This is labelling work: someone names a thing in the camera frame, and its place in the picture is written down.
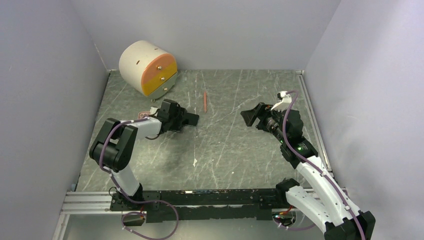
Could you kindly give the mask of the black screen white phone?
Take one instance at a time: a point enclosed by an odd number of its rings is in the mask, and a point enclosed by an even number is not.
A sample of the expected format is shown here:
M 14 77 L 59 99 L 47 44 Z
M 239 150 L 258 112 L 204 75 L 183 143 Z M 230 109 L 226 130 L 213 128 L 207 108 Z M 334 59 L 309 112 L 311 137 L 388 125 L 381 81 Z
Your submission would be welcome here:
M 183 117 L 183 124 L 191 127 L 198 125 L 200 116 L 195 113 L 186 112 Z

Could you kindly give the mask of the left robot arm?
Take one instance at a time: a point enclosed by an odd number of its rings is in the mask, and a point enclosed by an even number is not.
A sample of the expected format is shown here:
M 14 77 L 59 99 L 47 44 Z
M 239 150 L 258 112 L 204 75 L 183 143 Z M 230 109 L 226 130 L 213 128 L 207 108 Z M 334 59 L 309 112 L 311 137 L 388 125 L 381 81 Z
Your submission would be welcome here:
M 151 107 L 135 120 L 108 118 L 89 149 L 89 157 L 114 182 L 118 200 L 130 210 L 137 210 L 145 198 L 143 186 L 129 165 L 136 140 L 152 141 L 168 131 L 195 127 L 199 118 L 170 99 L 163 100 L 160 107 Z

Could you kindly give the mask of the black base crossbar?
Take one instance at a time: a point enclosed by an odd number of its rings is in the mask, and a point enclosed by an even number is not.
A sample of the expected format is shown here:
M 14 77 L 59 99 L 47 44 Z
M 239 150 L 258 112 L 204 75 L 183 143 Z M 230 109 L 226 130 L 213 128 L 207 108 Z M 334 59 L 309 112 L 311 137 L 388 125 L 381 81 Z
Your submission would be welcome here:
M 189 220 L 256 219 L 271 220 L 289 209 L 274 188 L 212 190 L 145 190 L 144 204 L 114 193 L 112 212 L 143 212 L 147 223 Z

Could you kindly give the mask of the white round drawer cabinet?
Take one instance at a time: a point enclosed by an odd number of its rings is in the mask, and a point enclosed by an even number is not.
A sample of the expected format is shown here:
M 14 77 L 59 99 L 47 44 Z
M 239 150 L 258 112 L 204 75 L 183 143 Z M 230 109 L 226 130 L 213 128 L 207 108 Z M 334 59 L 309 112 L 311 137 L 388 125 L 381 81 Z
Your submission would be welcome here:
M 154 102 L 175 85 L 178 67 L 172 54 L 139 40 L 124 50 L 118 70 L 129 85 Z

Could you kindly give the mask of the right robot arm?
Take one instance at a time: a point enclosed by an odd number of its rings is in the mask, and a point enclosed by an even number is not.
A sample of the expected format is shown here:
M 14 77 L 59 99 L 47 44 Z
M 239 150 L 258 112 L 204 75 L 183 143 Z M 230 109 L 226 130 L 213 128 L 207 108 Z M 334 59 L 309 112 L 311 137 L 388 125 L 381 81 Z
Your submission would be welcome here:
M 301 211 L 326 240 L 369 240 L 376 219 L 370 211 L 362 211 L 343 192 L 330 175 L 317 150 L 303 136 L 304 123 L 297 110 L 275 110 L 272 105 L 258 103 L 241 116 L 248 127 L 258 120 L 256 128 L 272 134 L 280 142 L 283 158 L 301 174 L 319 199 L 312 197 L 294 179 L 284 179 L 275 186 L 275 202 Z

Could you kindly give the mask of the aluminium frame rail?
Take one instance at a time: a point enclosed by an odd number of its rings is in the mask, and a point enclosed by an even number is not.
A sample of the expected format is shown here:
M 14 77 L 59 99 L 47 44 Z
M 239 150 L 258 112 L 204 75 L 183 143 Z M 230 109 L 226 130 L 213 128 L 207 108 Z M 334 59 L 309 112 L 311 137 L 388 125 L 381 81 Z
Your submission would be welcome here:
M 319 199 L 318 195 L 313 192 L 312 189 L 305 189 L 316 200 Z M 122 218 L 123 226 L 126 230 L 131 230 L 134 226 L 142 226 L 147 222 L 146 214 L 142 211 L 130 211 L 130 212 L 112 212 L 110 210 L 112 195 L 115 192 L 68 192 L 65 196 L 62 209 L 59 215 L 59 221 L 53 235 L 53 239 L 62 240 L 64 239 L 67 224 L 70 216 L 72 215 L 119 215 Z M 287 211 L 280 212 L 275 215 L 272 219 L 294 218 L 296 215 L 291 213 L 292 207 L 289 205 Z

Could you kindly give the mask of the red-brown pencil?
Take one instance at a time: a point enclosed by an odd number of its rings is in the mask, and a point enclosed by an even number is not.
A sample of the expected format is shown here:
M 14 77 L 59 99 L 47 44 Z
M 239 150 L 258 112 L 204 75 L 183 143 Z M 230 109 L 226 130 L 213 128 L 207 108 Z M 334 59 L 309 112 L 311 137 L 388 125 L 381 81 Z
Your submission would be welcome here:
M 207 92 L 204 91 L 203 93 L 203 110 L 205 113 L 207 113 L 207 106 L 208 106 L 208 97 L 207 97 Z

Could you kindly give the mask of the pink phone case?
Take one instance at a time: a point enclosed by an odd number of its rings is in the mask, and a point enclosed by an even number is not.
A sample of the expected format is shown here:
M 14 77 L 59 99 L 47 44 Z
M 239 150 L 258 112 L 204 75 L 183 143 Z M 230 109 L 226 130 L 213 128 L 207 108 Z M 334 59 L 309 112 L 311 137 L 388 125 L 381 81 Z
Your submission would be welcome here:
M 147 117 L 151 117 L 153 115 L 153 113 L 151 113 L 150 111 L 141 111 L 138 113 L 137 119 L 143 119 L 143 118 L 147 118 Z

